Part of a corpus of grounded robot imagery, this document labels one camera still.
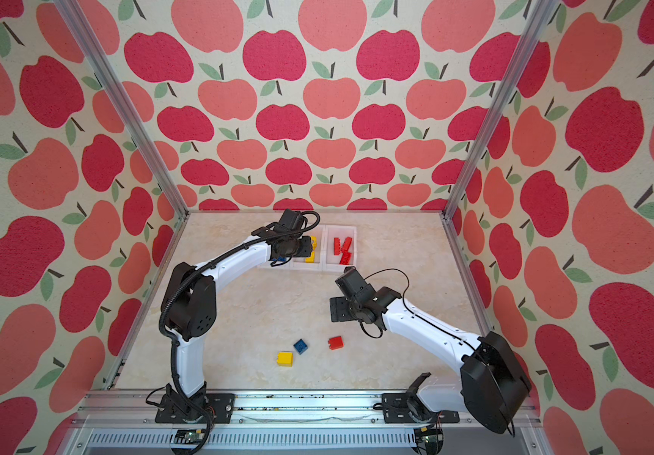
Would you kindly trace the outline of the yellow lego brick front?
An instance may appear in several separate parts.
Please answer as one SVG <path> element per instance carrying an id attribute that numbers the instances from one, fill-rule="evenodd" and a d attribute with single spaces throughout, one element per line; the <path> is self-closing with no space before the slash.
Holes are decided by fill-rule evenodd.
<path id="1" fill-rule="evenodd" d="M 292 367 L 294 363 L 294 354 L 292 352 L 279 352 L 277 355 L 277 365 L 281 367 Z"/>

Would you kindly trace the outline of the dark blue lego brick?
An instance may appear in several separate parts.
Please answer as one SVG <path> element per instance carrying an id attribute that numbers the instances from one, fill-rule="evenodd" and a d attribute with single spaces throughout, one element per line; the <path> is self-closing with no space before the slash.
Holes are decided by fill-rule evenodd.
<path id="1" fill-rule="evenodd" d="M 308 345 L 303 339 L 299 339 L 294 344 L 294 349 L 297 351 L 299 355 L 302 355 L 308 349 Z"/>

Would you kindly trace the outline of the red small lego brick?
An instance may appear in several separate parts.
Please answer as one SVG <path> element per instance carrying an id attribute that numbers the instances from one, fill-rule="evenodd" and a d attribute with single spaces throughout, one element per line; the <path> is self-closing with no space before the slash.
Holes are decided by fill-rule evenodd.
<path id="1" fill-rule="evenodd" d="M 331 337 L 328 339 L 328 347 L 330 350 L 340 350 L 344 347 L 344 341 L 342 336 Z"/>

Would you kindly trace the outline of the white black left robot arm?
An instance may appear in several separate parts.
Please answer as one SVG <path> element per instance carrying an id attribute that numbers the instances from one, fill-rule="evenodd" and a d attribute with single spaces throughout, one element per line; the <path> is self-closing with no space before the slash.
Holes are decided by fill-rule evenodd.
<path id="1" fill-rule="evenodd" d="M 159 333 L 171 343 L 171 382 L 164 387 L 157 409 L 158 424 L 212 425 L 226 422 L 227 413 L 209 403 L 203 371 L 202 337 L 217 319 L 217 293 L 247 271 L 268 264 L 283 265 L 313 252 L 306 234 L 305 212 L 287 210 L 283 219 L 255 229 L 230 250 L 205 263 L 180 263 L 173 269 L 161 305 Z"/>

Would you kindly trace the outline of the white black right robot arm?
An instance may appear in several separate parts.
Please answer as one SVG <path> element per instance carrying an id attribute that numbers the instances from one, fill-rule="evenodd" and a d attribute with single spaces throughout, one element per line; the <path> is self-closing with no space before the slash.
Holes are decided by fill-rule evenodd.
<path id="1" fill-rule="evenodd" d="M 433 423 L 443 413 L 469 413 L 497 434 L 512 433 L 514 418 L 532 391 L 531 381 L 508 342 L 495 332 L 484 336 L 438 320 L 390 291 L 357 303 L 346 297 L 330 299 L 332 322 L 374 324 L 422 347 L 457 373 L 456 385 L 422 373 L 398 403 L 383 405 L 386 420 L 399 417 Z"/>

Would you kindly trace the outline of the red long lego brick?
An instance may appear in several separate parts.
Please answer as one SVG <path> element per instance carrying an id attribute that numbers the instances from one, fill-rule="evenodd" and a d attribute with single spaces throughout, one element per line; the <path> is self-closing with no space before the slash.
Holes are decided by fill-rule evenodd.
<path id="1" fill-rule="evenodd" d="M 352 264 L 352 258 L 353 258 L 352 246 L 353 246 L 353 238 L 352 237 L 346 237 L 344 239 L 344 241 L 342 242 L 341 249 L 340 249 L 340 264 L 341 265 L 351 265 Z"/>

